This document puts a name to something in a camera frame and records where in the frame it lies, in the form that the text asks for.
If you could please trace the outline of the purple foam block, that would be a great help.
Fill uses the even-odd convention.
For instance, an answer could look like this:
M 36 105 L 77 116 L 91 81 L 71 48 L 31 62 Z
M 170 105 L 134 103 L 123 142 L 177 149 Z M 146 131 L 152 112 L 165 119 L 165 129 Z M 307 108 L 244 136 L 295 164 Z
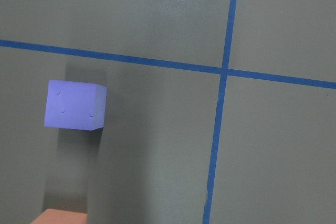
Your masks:
M 99 84 L 49 80 L 44 126 L 93 131 L 104 127 L 107 88 Z

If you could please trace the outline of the orange foam block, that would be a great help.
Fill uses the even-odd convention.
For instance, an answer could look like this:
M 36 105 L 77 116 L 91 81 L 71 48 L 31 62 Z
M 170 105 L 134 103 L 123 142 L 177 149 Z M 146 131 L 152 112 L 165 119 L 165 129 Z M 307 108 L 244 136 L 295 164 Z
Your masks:
M 85 224 L 87 216 L 86 213 L 46 209 L 31 224 Z

